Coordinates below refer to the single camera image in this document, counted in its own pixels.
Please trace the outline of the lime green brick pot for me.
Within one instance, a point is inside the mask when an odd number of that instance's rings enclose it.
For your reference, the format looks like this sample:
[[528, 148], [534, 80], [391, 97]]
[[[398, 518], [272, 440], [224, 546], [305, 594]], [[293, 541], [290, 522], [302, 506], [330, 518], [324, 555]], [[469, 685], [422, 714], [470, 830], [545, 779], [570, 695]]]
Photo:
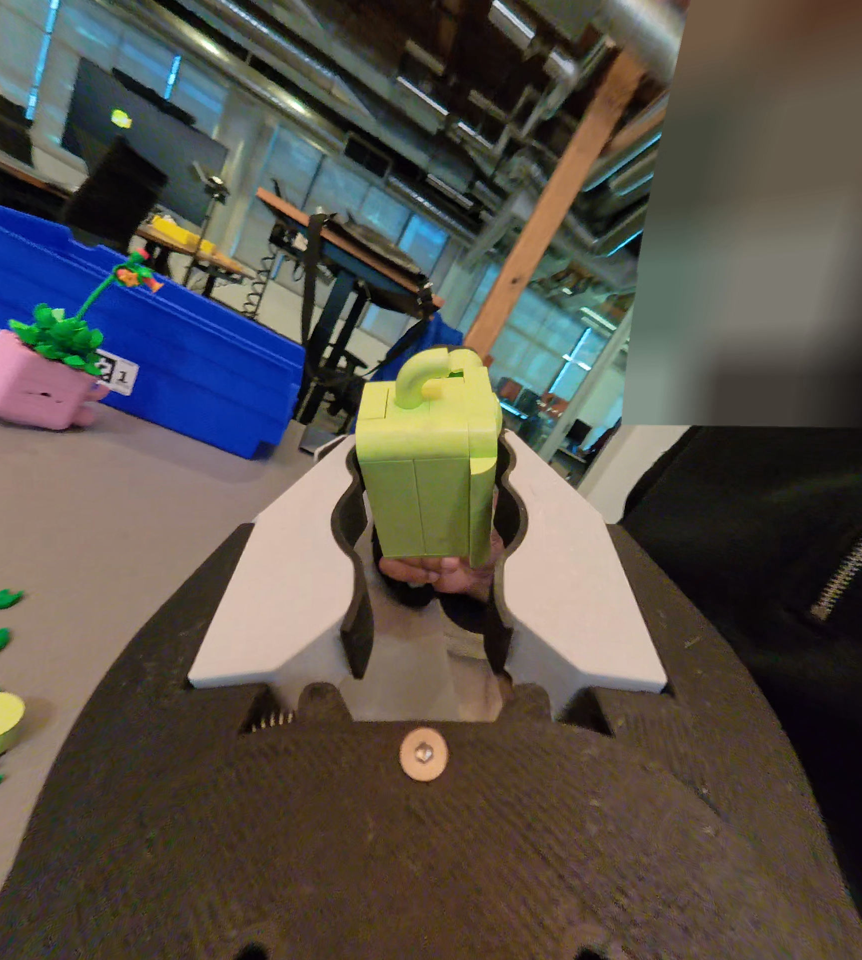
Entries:
[[503, 412], [472, 350], [413, 355], [365, 384], [355, 446], [374, 528], [393, 559], [487, 563]]

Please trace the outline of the wooden-top standing desk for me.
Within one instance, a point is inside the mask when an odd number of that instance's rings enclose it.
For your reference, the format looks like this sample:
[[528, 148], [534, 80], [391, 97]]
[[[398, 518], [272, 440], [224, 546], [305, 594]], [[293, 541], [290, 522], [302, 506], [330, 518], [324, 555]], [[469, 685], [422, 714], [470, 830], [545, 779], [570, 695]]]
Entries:
[[387, 256], [335, 215], [307, 214], [265, 188], [256, 199], [274, 216], [269, 245], [303, 270], [304, 367], [294, 418], [308, 428], [325, 396], [346, 393], [358, 378], [354, 366], [340, 364], [366, 306], [415, 318], [424, 330], [444, 300], [423, 273], [406, 269], [402, 259]]

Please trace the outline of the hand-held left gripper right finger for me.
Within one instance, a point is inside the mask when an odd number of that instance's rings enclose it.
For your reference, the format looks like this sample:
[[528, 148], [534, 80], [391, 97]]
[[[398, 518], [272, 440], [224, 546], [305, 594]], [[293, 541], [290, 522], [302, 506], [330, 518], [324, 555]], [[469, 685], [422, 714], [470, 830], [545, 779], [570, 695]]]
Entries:
[[661, 693], [666, 671], [601, 515], [516, 434], [498, 453], [492, 671], [541, 687], [554, 710], [584, 690]]

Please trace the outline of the black monitor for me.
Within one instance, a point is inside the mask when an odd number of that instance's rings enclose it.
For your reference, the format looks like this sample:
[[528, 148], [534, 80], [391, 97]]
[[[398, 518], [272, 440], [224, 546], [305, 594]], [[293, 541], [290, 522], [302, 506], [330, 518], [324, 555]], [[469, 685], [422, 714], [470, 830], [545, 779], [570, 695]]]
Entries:
[[119, 138], [167, 177], [160, 205], [200, 225], [210, 202], [200, 175], [222, 174], [227, 147], [84, 57], [77, 66], [61, 147], [91, 171]]

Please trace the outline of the blue storage bin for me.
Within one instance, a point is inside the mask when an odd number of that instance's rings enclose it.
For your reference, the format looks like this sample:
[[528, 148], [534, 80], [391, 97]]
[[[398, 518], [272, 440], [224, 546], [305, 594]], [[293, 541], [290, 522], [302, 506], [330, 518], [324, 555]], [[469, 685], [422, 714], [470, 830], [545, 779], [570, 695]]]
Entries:
[[[0, 329], [40, 304], [69, 316], [125, 255], [77, 242], [64, 225], [0, 206]], [[125, 363], [109, 405], [247, 460], [292, 420], [304, 349], [171, 280], [153, 293], [113, 285], [87, 312], [101, 352]]]

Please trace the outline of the wooden ceiling beam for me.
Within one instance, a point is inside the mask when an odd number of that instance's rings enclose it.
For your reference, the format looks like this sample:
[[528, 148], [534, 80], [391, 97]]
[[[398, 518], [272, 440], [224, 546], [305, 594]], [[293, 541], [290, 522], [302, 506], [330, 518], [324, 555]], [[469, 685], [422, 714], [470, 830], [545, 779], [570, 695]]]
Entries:
[[572, 135], [567, 149], [541, 189], [530, 218], [490, 288], [464, 345], [480, 359], [491, 353], [512, 309], [529, 284], [540, 259], [554, 239], [565, 215], [600, 158], [610, 160], [643, 133], [640, 122], [617, 130], [644, 77], [635, 56], [622, 51], [599, 84], [594, 98]]

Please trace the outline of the blue hanging jacket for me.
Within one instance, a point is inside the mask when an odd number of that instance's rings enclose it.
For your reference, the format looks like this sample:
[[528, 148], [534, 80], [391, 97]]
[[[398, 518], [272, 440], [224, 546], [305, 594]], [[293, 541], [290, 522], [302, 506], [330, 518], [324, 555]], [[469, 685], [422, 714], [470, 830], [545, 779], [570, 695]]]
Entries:
[[417, 319], [395, 341], [387, 354], [376, 367], [373, 380], [395, 379], [400, 367], [414, 354], [431, 350], [438, 346], [440, 331], [445, 327], [439, 311], [428, 318]]

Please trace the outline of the person's right hand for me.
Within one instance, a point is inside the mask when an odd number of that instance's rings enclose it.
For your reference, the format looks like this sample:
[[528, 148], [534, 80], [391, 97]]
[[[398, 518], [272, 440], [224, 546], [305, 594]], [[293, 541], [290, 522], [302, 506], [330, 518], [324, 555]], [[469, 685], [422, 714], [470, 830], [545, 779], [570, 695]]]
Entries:
[[382, 558], [380, 572], [409, 587], [430, 586], [438, 594], [464, 595], [484, 603], [499, 555], [474, 567], [466, 558]]

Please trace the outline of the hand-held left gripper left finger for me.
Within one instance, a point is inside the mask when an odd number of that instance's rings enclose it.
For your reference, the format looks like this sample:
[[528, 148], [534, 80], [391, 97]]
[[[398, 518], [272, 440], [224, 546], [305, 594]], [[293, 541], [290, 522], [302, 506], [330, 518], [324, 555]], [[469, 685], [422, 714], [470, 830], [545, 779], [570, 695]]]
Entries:
[[344, 438], [253, 523], [190, 684], [304, 689], [364, 678], [374, 616], [357, 547], [367, 526], [355, 442]]

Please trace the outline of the silver duct pipes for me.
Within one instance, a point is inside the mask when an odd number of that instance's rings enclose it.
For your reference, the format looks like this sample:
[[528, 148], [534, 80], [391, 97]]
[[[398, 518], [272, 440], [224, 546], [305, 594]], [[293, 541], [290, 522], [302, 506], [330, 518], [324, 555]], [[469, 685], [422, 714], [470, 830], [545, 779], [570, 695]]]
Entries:
[[465, 242], [509, 191], [511, 156], [557, 133], [623, 47], [663, 93], [684, 15], [658, 2], [54, 2], [43, 71], [87, 59], [212, 136], [237, 85]]

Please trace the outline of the pink brick pot with plant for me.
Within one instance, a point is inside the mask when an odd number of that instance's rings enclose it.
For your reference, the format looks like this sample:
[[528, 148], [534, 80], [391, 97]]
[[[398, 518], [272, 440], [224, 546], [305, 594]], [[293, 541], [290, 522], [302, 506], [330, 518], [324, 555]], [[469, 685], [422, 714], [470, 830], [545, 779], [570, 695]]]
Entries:
[[0, 330], [0, 421], [52, 431], [94, 423], [95, 405], [110, 387], [100, 366], [103, 333], [88, 326], [86, 316], [111, 288], [161, 290], [149, 262], [147, 250], [137, 248], [75, 314], [41, 303], [32, 311], [32, 322], [14, 319]]

